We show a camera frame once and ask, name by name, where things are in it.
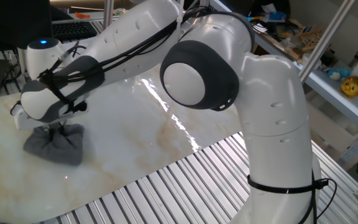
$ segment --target computer monitor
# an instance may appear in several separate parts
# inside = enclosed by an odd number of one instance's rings
[[[0,0],[0,42],[26,49],[42,37],[52,37],[49,0]]]

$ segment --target marble-patterned mat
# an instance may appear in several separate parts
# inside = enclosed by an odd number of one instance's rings
[[[33,223],[56,217],[127,185],[238,131],[235,107],[223,112],[184,108],[164,92],[159,67],[96,90],[85,127],[84,161],[71,167],[22,150],[31,131],[16,129],[0,97],[0,221]]]

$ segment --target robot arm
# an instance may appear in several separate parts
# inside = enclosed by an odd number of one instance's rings
[[[184,20],[200,11],[191,10]],[[172,0],[139,4],[99,35],[78,59],[64,58],[63,69],[45,72],[55,64],[55,55],[64,55],[59,43],[44,49],[30,45],[33,80],[22,91],[21,105],[12,110],[17,127],[71,118],[85,110],[89,92],[162,63],[163,87],[177,103],[216,111],[235,104],[253,183],[288,192],[310,186],[313,156],[308,112],[291,61],[251,54],[252,28],[242,16],[212,12],[175,30],[179,13],[178,3]],[[315,160],[313,171],[318,179]],[[283,194],[258,186],[251,187],[233,224],[313,222],[311,198],[318,196],[312,191]]]

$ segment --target vertical post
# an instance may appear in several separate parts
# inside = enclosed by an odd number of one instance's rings
[[[327,49],[329,43],[331,43],[336,31],[339,29],[339,26],[345,21],[345,18],[351,10],[352,5],[355,1],[356,0],[344,0],[341,7],[336,12],[334,18],[328,25],[316,48],[312,51],[309,58],[309,62],[302,68],[301,72],[299,73],[302,83],[304,83],[305,80],[309,77],[309,74],[314,68],[314,65],[316,65],[317,61],[321,58],[324,51]]]
[[[114,9],[114,0],[104,1],[104,19],[103,29],[106,29],[112,23],[112,10]]]

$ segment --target crumpled gray towel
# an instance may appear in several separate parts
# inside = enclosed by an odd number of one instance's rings
[[[50,124],[37,127],[24,143],[24,150],[48,161],[77,166],[83,158],[84,127]]]

